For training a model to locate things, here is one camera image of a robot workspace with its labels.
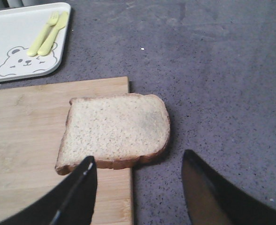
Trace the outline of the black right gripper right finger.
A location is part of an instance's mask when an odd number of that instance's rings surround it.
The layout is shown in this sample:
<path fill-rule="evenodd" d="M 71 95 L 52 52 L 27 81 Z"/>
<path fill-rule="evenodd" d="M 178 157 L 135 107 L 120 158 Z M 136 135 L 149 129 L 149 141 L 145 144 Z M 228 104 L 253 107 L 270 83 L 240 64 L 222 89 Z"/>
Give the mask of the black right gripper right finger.
<path fill-rule="evenodd" d="M 276 225 L 276 210 L 249 196 L 192 150 L 182 160 L 182 183 L 193 225 Z"/>

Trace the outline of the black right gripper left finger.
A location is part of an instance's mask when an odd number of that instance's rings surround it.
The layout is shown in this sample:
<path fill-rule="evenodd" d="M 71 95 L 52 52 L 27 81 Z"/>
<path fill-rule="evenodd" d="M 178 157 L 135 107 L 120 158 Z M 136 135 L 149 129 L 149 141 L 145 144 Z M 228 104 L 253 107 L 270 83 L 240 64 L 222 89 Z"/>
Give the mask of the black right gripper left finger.
<path fill-rule="evenodd" d="M 89 225 L 97 186 L 96 163 L 88 156 L 50 192 L 0 225 Z"/>

